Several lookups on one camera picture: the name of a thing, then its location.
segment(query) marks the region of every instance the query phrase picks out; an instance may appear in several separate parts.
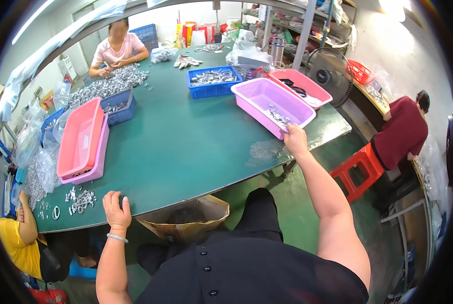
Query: green workbench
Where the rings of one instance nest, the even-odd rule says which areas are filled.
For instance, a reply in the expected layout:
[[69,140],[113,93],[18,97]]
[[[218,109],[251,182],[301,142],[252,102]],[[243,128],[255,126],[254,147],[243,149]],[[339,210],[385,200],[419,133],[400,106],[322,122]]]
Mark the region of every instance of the green workbench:
[[[140,63],[141,70],[150,71],[149,86],[134,88],[133,119],[110,128],[103,177],[82,184],[82,191],[95,192],[95,206],[69,215],[71,202],[65,202],[65,194],[73,185],[61,185],[43,198],[49,203],[44,219],[38,216],[41,203],[36,205],[39,232],[106,223],[102,198],[111,190],[128,196],[132,215],[138,215],[213,193],[292,161],[284,143],[235,104],[235,95],[191,99],[187,70],[226,65],[230,50],[182,49],[176,56],[187,51],[203,63],[182,70],[173,67],[175,59],[150,67],[150,59]],[[309,148],[314,149],[350,132],[351,127],[326,105],[304,130]],[[82,192],[78,186],[75,189],[76,195]],[[56,205],[61,215],[53,220]]]

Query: pink plastic basket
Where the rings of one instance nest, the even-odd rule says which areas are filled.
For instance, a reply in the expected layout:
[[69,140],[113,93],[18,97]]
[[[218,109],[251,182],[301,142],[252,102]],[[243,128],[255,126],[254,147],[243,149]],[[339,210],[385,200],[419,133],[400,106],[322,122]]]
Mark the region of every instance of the pink plastic basket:
[[105,114],[105,116],[103,117],[102,134],[100,135],[100,140],[98,141],[97,158],[95,165],[93,166],[93,169],[79,176],[72,177],[70,179],[61,178],[61,183],[63,184],[73,183],[75,185],[78,185],[86,181],[99,179],[103,176],[106,145],[108,143],[108,135],[110,134],[110,128],[108,126],[107,120],[108,115]]
[[101,100],[100,97],[95,97],[69,115],[56,167],[60,178],[69,179],[95,165],[104,117]]
[[[333,97],[325,91],[325,89],[321,88],[316,82],[309,79],[308,76],[304,75],[303,73],[293,70],[293,69],[285,69],[283,70],[275,70],[273,72],[269,72],[267,78],[272,80],[273,82],[277,83],[281,87],[285,88],[289,92],[295,94],[298,98],[300,98],[303,102],[309,104],[313,109],[319,109],[320,107],[326,105],[330,101],[333,100]],[[295,87],[300,87],[306,90],[306,94],[311,97],[315,97],[319,99],[321,102],[317,103],[312,100],[304,99],[299,96],[294,90],[288,87],[279,79],[290,79],[294,82]]]
[[231,87],[237,105],[266,127],[278,139],[284,137],[280,130],[287,129],[266,111],[273,104],[282,116],[291,118],[291,123],[305,127],[316,117],[316,112],[298,96],[266,78],[252,79]]

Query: yellow shirt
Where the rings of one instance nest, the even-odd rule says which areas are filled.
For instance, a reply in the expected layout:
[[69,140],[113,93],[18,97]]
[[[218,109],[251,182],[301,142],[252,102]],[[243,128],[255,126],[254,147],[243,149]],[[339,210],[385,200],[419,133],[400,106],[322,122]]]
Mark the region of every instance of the yellow shirt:
[[42,279],[39,263],[41,253],[39,253],[37,240],[26,246],[19,235],[19,224],[20,222],[11,218],[0,218],[2,244],[4,244],[9,258],[18,269],[36,279]]

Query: pink shirt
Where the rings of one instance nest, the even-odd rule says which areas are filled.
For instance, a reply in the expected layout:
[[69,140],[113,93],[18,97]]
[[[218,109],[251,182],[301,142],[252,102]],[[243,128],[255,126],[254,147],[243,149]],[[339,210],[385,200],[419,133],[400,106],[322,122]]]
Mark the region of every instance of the pink shirt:
[[95,52],[91,66],[99,67],[104,62],[110,66],[117,60],[132,58],[132,51],[138,52],[138,50],[143,47],[144,44],[135,33],[127,33],[123,40],[122,47],[118,52],[115,52],[110,46],[107,38],[97,46],[97,51]]

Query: bracelet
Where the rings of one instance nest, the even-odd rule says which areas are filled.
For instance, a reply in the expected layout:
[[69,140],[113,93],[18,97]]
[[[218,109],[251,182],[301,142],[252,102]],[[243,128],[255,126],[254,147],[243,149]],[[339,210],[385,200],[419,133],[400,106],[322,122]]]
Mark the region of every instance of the bracelet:
[[114,235],[114,234],[106,234],[106,237],[111,237],[111,238],[114,238],[115,240],[119,240],[119,241],[122,241],[126,244],[128,244],[129,240],[127,240],[126,238],[123,238],[123,237],[120,237],[118,235]]

